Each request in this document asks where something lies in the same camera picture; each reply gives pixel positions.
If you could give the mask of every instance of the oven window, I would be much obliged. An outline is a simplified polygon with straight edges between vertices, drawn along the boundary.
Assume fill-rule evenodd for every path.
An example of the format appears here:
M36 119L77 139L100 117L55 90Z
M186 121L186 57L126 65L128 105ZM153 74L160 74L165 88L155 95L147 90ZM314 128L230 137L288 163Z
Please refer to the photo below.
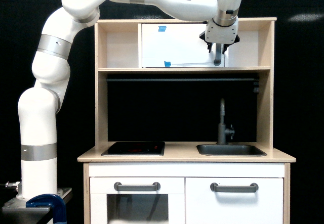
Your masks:
M117 194L107 195L109 224L168 224L168 195Z

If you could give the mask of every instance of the oven door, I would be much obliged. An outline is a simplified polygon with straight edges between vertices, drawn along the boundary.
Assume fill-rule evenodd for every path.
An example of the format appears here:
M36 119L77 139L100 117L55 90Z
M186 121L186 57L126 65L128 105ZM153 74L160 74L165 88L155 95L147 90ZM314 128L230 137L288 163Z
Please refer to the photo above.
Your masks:
M182 177L90 178L91 224L184 224Z

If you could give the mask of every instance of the gray handle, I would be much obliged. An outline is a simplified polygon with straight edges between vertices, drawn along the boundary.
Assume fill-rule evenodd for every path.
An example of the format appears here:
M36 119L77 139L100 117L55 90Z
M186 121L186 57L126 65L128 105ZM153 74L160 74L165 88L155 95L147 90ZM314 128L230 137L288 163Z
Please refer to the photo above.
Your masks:
M116 191L158 191L161 185L158 182L154 182L152 185L122 185L120 182L116 182L113 187Z
M225 192L225 193L255 193L259 189L256 183L252 183L250 186L218 186L217 183L211 184L211 190L213 192Z

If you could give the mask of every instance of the toy kitchen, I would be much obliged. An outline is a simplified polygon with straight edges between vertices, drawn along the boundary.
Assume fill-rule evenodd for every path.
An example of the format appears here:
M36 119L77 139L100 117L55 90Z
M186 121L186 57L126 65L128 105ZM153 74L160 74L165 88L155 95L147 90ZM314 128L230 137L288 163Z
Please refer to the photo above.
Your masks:
M210 53L201 23L97 22L85 223L290 223L296 159L273 148L275 21L240 18L240 41Z

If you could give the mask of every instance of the white box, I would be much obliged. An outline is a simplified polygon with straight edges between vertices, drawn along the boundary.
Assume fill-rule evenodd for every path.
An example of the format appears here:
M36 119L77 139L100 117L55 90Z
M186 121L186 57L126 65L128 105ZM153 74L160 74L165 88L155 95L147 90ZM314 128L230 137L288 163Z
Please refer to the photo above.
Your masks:
M213 44L199 38L205 24L142 24L142 67L225 67L228 52L221 64L214 65Z

